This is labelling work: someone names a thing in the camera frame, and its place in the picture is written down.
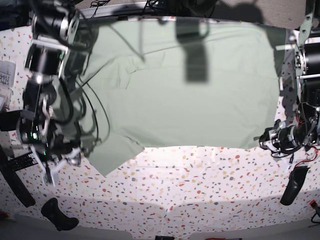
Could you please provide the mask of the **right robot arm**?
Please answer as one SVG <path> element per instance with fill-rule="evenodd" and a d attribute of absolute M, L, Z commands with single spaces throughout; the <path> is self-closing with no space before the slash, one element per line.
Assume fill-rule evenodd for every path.
<path fill-rule="evenodd" d="M 74 123 L 76 136 L 66 140 L 58 128 L 72 122 L 73 102 L 64 81 L 64 70 L 79 25 L 80 13 L 66 0 L 30 1 L 34 16 L 32 40 L 25 68 L 31 73 L 22 99 L 23 108 L 16 124 L 16 132 L 22 144 L 30 146 L 40 161 L 65 160 L 71 166 L 81 164 L 81 130 Z M 68 115 L 56 119 L 50 112 L 57 99 L 53 82 L 59 82 L 66 99 Z"/>

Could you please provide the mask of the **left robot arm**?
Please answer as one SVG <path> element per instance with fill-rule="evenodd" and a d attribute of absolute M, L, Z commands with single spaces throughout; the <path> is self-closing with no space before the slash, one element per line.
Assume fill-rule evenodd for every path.
<path fill-rule="evenodd" d="M 286 43 L 276 45 L 293 60 L 295 79 L 292 89 L 298 107 L 297 123 L 280 122 L 269 127 L 259 139 L 264 150 L 279 155 L 290 155 L 301 148 L 309 150 L 320 144 L 320 29 L 313 27 L 313 20 L 320 17 L 320 2 L 306 1 L 305 17 L 299 30 L 289 35 Z"/>

